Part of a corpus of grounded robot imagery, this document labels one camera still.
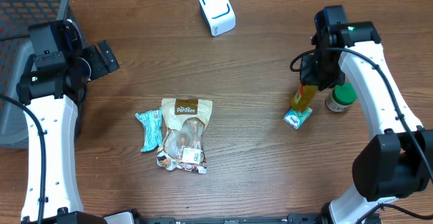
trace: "green lid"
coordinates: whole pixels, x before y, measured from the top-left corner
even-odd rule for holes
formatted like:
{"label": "green lid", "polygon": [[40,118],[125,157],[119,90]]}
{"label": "green lid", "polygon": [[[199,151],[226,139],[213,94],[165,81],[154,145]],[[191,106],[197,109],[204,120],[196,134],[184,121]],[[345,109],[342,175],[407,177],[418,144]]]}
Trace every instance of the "green lid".
{"label": "green lid", "polygon": [[332,98],[342,106],[349,106],[357,100],[357,94],[351,83],[344,83],[332,90]]}

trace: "gray storage bin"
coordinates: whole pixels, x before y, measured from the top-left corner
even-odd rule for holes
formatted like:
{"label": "gray storage bin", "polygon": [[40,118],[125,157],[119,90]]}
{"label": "gray storage bin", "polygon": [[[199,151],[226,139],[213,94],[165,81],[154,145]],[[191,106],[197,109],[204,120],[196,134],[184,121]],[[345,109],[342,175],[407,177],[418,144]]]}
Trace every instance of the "gray storage bin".
{"label": "gray storage bin", "polygon": [[[69,0],[0,0],[0,38],[27,34],[29,25],[71,19]],[[87,44],[83,37],[83,47]],[[18,100],[16,84],[33,47],[29,38],[0,42],[0,93]],[[21,109],[0,101],[0,147],[27,148],[26,119]]]}

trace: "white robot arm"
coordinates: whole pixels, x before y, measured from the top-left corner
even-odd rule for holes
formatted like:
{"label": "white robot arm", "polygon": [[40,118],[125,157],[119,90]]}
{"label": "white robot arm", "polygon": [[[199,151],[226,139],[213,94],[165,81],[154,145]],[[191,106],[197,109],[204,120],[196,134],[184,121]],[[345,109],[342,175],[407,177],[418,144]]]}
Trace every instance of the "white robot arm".
{"label": "white robot arm", "polygon": [[404,101],[371,22],[348,24],[342,6],[333,6],[320,11],[315,24],[315,55],[303,57],[301,83],[323,90],[344,84],[347,76],[366,117],[370,138],[353,163],[354,184],[323,207],[317,222],[360,223],[378,206],[426,188],[432,178],[433,134],[424,130]]}
{"label": "white robot arm", "polygon": [[[58,23],[59,27],[64,28],[68,25],[63,21],[56,22],[62,22]],[[408,141],[410,141],[409,134],[413,133],[416,140],[420,142],[423,154],[431,161],[433,132],[424,130],[419,119],[405,103],[386,65],[383,47],[372,23],[347,24],[344,11],[340,6],[326,7],[316,15],[315,22],[317,34],[312,44],[316,45],[317,49],[313,50],[315,55],[303,57],[300,69],[301,83],[316,85],[319,90],[323,90],[333,85],[341,85],[346,75],[355,88],[367,119],[370,143],[353,163],[354,184],[340,198],[327,203],[323,207],[323,213],[318,215],[314,223],[355,224],[363,221],[365,215],[375,210],[378,205],[389,204],[426,188],[430,177],[429,172],[422,164],[419,152]],[[58,36],[55,41],[63,39],[63,33],[55,33],[53,31],[55,29],[52,28],[43,31],[44,26],[37,26],[29,28],[32,40],[42,40],[41,37],[32,37],[32,28],[38,30],[36,32],[38,36],[41,32],[53,32],[53,36]],[[115,61],[115,58],[106,44],[106,46],[100,45],[102,56],[94,47],[79,49],[77,54],[71,55],[59,49],[61,45],[56,45],[55,41],[51,43],[44,41],[48,44],[39,44],[39,47],[43,47],[39,53],[35,49],[36,54],[43,54],[48,50],[46,47],[58,51],[59,55],[54,56],[56,60],[51,61],[52,66],[42,64],[43,59],[40,59],[36,64],[39,71],[26,71],[18,85],[20,102],[37,116],[45,130],[47,174],[44,220],[58,224],[164,223],[164,221],[143,221],[136,210],[120,212],[104,218],[83,213],[83,205],[76,186],[74,160],[74,132],[79,115],[77,106],[83,98],[81,92],[87,80],[97,79],[117,70],[118,64],[110,63]],[[332,47],[345,48],[346,51],[332,50]],[[69,59],[68,70],[62,67],[66,64],[61,58],[66,55]],[[360,55],[373,61],[377,67],[366,62],[366,59]],[[39,56],[45,59],[53,57],[49,53]],[[99,66],[100,60],[104,61],[102,67]],[[390,90],[384,78],[378,73],[378,67],[389,82],[411,132],[402,126],[402,115],[396,112]],[[90,73],[90,71],[99,71],[101,68],[105,69],[105,74]],[[59,71],[63,72],[61,78],[58,76]],[[27,114],[26,119],[29,132],[29,171],[22,222],[34,223],[38,219],[41,151],[34,122]],[[287,219],[290,224],[297,224],[293,222],[294,218],[292,219],[291,215]]]}

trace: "candy bar wrapper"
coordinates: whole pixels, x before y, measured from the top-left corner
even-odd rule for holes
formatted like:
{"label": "candy bar wrapper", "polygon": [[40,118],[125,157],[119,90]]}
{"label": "candy bar wrapper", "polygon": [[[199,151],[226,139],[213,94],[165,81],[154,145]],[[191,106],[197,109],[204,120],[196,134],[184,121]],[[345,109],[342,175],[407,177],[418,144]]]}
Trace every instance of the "candy bar wrapper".
{"label": "candy bar wrapper", "polygon": [[142,114],[135,113],[135,117],[143,124],[144,127],[144,145],[141,149],[141,152],[149,152],[155,150],[157,146],[161,146],[161,110],[150,110]]}
{"label": "candy bar wrapper", "polygon": [[158,148],[156,163],[171,171],[206,173],[202,135],[212,114],[212,102],[203,99],[163,99],[162,117],[167,134]]}

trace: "teal wrapper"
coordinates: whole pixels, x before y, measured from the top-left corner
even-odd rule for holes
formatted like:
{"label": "teal wrapper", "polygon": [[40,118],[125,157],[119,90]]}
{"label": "teal wrapper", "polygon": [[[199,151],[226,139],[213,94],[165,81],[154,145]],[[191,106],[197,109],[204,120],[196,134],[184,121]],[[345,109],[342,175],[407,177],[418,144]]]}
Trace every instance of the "teal wrapper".
{"label": "teal wrapper", "polygon": [[284,116],[284,120],[295,129],[299,129],[305,120],[311,115],[313,109],[307,108],[304,112],[297,112],[290,108],[289,112]]}
{"label": "teal wrapper", "polygon": [[142,114],[135,114],[135,117],[143,124],[145,130],[144,146],[141,152],[154,150],[162,144],[162,114],[161,110],[150,110]]}

